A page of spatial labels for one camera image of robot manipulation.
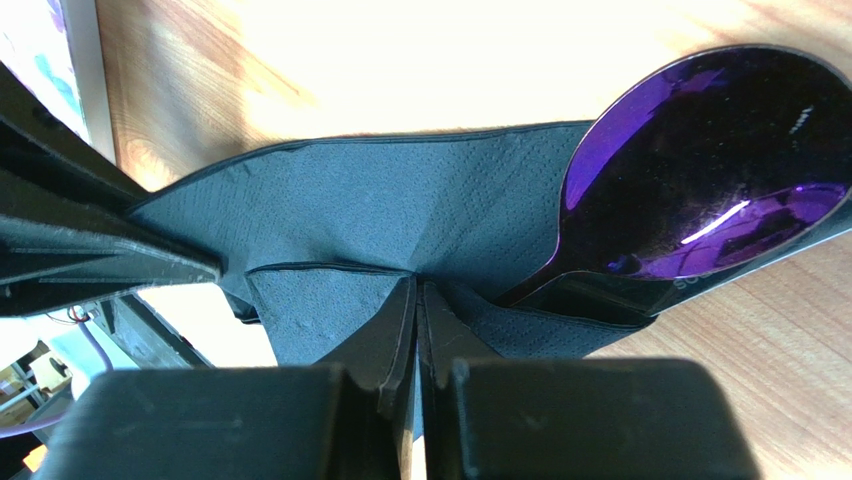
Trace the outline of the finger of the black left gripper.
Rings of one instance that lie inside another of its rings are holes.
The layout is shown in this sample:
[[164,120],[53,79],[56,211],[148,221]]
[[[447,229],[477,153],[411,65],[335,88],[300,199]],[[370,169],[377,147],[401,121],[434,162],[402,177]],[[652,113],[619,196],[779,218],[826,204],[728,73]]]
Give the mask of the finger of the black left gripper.
[[88,145],[1,67],[1,224],[137,227],[146,191]]
[[25,317],[163,285],[215,282],[217,259],[123,221],[1,216],[1,315]]

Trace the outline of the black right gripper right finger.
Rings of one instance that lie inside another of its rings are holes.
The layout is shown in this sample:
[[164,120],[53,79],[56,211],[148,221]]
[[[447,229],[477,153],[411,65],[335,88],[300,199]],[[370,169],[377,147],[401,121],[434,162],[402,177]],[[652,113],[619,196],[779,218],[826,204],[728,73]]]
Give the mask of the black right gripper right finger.
[[723,390],[674,358],[507,359],[438,287],[416,315],[431,479],[757,479]]

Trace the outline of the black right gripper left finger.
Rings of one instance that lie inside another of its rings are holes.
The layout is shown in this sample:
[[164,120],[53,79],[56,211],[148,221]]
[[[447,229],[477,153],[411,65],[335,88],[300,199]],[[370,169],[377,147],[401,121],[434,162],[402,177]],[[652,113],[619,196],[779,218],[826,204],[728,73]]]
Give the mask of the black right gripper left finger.
[[118,370],[48,444],[39,479],[407,479],[417,284],[308,366]]

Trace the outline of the black paper napkin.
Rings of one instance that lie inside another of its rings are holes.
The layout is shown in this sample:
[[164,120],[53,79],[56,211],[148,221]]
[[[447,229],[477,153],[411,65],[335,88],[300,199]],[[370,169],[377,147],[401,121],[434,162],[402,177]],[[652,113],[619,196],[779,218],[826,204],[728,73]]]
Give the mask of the black paper napkin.
[[328,354],[409,275],[437,282],[461,321],[505,357],[580,358],[851,229],[842,208],[791,246],[713,275],[574,275],[524,307],[494,306],[550,257],[565,163],[587,129],[580,121],[287,142],[197,171],[129,217],[219,257],[220,287],[257,311],[282,364]]

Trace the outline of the purple metallic spoon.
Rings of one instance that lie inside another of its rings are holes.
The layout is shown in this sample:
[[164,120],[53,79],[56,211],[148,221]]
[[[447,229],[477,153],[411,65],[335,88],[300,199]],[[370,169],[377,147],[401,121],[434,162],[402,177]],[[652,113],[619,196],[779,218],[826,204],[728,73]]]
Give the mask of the purple metallic spoon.
[[576,147],[550,259],[496,302],[575,272],[675,280],[734,267],[851,196],[851,82],[811,54],[737,45],[670,63]]

